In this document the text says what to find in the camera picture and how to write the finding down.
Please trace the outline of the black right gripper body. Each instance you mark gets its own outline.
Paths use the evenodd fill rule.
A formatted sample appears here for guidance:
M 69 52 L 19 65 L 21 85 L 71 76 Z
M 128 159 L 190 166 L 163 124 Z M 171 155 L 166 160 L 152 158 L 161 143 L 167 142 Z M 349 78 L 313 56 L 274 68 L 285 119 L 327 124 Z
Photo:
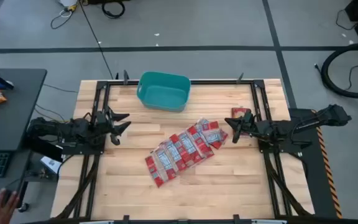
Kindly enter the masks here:
M 255 136 L 257 138 L 261 136 L 256 126 L 255 116 L 250 111 L 246 111 L 241 118 L 241 136 Z

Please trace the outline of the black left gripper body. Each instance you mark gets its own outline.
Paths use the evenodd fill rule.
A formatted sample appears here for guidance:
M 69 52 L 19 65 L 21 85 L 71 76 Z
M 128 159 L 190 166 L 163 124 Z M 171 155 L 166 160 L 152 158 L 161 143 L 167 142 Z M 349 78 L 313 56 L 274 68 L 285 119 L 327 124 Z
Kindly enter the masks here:
M 110 133 L 111 139 L 115 139 L 114 131 L 114 116 L 110 107 L 105 107 L 102 111 L 96 113 L 97 125 L 105 133 Z

